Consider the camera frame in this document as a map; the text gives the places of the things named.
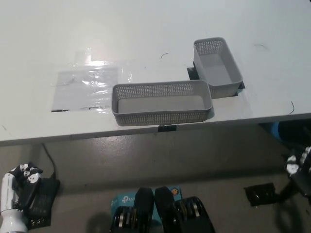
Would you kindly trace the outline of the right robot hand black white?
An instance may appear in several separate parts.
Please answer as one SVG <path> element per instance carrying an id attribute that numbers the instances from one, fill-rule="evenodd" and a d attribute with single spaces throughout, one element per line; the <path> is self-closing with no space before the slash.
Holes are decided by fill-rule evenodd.
<path id="1" fill-rule="evenodd" d="M 303 152 L 294 152 L 287 159 L 286 171 L 298 191 L 305 197 L 311 197 L 311 148 Z"/>

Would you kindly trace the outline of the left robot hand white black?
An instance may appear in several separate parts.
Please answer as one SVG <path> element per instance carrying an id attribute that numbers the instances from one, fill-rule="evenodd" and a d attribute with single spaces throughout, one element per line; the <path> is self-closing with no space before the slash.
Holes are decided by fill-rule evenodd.
<path id="1" fill-rule="evenodd" d="M 1 184 L 0 211 L 26 211 L 41 184 L 43 170 L 34 163 L 21 164 L 7 172 Z"/>

